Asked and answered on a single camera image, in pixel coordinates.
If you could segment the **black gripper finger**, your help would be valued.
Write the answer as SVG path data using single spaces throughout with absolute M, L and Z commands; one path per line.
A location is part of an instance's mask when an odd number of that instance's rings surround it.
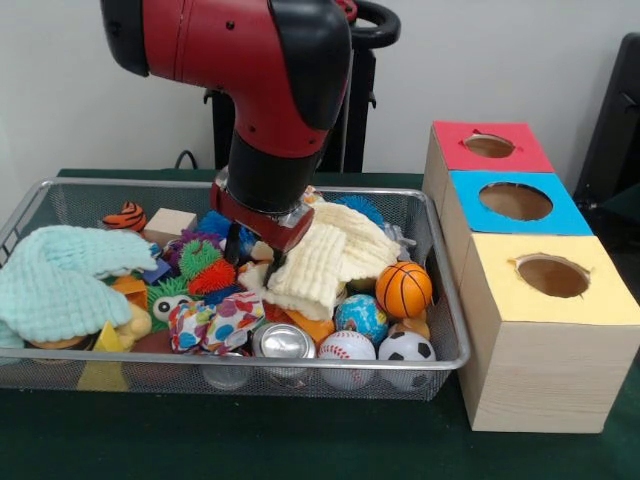
M 275 250 L 273 252 L 273 260 L 267 267 L 264 275 L 264 287 L 267 288 L 271 276 L 277 272 L 286 262 L 286 253 L 281 250 Z
M 231 264 L 234 268 L 237 267 L 241 256 L 240 232 L 241 225 L 237 222 L 232 222 L 229 227 L 224 249 L 225 261 Z

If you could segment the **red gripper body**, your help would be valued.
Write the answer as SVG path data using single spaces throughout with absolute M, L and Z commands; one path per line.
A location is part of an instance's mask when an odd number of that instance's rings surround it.
M 279 216 L 252 210 L 236 201 L 218 181 L 212 184 L 210 199 L 213 210 L 246 227 L 274 251 L 282 253 L 288 253 L 301 241 L 314 217 L 314 210 L 302 203 L 291 213 Z

